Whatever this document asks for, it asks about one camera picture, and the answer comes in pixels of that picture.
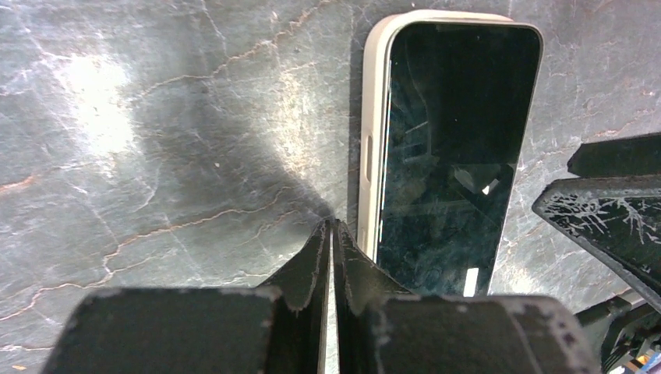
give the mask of black screen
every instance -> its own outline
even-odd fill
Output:
[[[486,293],[540,51],[524,26],[414,23],[394,37],[377,262],[407,288]]]

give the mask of marble surface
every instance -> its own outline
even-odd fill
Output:
[[[0,372],[95,288],[255,285],[355,223],[362,44],[420,8],[546,37],[491,291],[623,291],[530,205],[581,141],[661,130],[659,2],[0,0]]]

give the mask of white phone case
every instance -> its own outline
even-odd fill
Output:
[[[444,10],[415,10],[388,16],[377,23],[369,32],[362,63],[362,128],[360,146],[360,188],[358,206],[358,245],[372,260],[376,261],[376,245],[380,225],[379,211],[383,188],[384,144],[386,126],[386,82],[390,76],[389,60],[392,40],[404,27],[411,23],[514,23],[504,16],[487,13],[451,12]]]

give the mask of gray marble tabletop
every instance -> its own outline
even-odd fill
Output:
[[[581,142],[661,130],[661,2],[0,0],[0,372],[95,288],[252,286],[355,223],[362,45],[421,8],[545,36],[492,293],[622,292],[530,206]]]

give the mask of smartphone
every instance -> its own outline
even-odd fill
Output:
[[[363,62],[358,244],[423,295],[485,295],[542,37],[483,13],[380,21]]]

